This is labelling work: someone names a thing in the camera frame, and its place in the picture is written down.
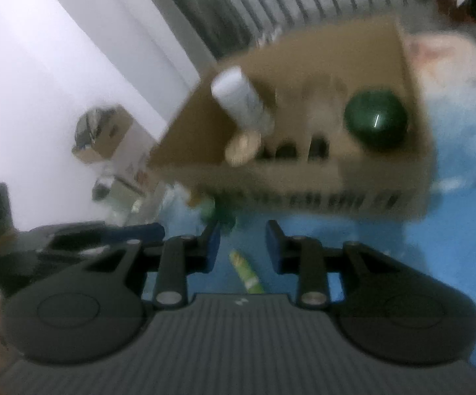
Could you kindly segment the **green white small bottle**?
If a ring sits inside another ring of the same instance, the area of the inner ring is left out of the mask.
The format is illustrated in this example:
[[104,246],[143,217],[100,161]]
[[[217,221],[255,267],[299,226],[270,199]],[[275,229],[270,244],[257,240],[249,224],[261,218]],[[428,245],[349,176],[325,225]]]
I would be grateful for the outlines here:
[[263,294],[263,285],[246,258],[237,250],[232,250],[229,254],[229,259],[247,293]]

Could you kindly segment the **open cardboard box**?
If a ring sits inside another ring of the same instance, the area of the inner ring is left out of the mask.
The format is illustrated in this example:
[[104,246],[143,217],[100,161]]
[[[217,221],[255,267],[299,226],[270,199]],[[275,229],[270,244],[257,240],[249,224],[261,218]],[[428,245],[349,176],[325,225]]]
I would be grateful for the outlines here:
[[[240,67],[273,113],[269,152],[293,144],[293,159],[224,158],[239,128],[211,93],[215,75]],[[374,152],[348,132],[346,103],[366,90],[389,90],[408,115],[405,143]],[[222,196],[246,209],[419,219],[434,167],[428,114],[404,36],[390,14],[292,32],[271,45],[221,60],[191,93],[151,151],[150,168],[169,183]]]

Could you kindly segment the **printed appliance carton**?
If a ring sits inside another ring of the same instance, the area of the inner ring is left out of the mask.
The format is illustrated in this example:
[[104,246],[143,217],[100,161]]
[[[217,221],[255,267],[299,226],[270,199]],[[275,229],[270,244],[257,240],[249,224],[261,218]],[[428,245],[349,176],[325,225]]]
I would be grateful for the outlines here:
[[156,140],[137,121],[133,121],[109,160],[113,174],[156,206],[165,196],[165,184],[150,168],[150,152]]

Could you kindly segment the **beige round lid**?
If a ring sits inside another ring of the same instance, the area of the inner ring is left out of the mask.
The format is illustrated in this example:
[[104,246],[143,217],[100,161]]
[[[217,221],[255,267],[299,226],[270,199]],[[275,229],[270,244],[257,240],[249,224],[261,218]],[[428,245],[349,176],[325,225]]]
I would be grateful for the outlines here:
[[224,158],[230,166],[239,167],[254,161],[262,151],[261,135],[256,131],[243,131],[227,143]]

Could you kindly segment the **small cardboard box with junk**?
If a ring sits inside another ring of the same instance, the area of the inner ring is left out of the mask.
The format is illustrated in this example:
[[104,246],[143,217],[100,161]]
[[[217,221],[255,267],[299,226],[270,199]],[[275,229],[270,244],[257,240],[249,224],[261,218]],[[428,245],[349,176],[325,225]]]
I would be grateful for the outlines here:
[[92,107],[76,123],[72,154],[86,164],[110,160],[133,122],[121,105]]

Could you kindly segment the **clear glass jar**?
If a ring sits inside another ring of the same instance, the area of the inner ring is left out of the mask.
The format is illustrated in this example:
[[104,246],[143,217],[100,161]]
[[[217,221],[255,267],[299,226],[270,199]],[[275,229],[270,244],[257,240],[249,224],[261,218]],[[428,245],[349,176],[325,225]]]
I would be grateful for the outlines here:
[[348,88],[338,76],[322,74],[305,79],[296,91],[297,145],[309,146],[314,138],[331,143],[341,130],[347,98]]

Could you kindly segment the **white supplement bottle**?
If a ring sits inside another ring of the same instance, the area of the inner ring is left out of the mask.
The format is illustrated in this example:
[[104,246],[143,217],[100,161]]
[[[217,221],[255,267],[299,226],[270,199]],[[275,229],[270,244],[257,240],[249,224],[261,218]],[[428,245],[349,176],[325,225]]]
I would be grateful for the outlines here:
[[218,73],[211,83],[212,97],[241,130],[269,136],[274,131],[273,113],[241,67]]

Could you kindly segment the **dark green round container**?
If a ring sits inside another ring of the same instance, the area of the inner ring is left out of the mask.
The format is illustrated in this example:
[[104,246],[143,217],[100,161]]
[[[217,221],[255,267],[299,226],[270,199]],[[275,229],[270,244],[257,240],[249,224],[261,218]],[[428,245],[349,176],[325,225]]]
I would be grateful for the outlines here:
[[345,106],[343,119],[348,133],[376,152],[397,150],[407,139],[407,109],[387,88],[364,89],[353,94]]

